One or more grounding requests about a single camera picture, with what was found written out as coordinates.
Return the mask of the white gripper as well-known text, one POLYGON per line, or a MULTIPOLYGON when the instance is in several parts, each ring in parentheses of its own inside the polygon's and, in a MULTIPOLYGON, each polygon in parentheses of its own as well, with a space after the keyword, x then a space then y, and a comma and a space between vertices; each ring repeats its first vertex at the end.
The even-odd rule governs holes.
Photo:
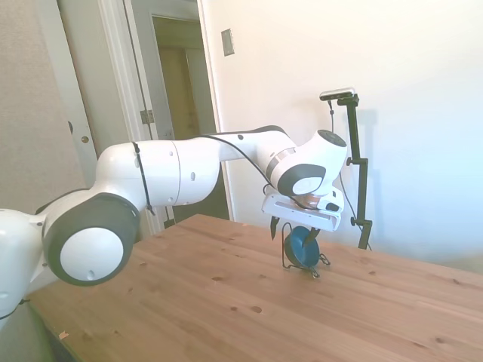
POLYGON ((303 239, 303 247, 315 243, 320 230, 336 231, 341 220, 341 212, 304 210, 298 207, 290 198, 277 193, 265 197, 262 211, 271 216, 269 227, 272 240, 275 239, 279 218, 312 227, 303 239))

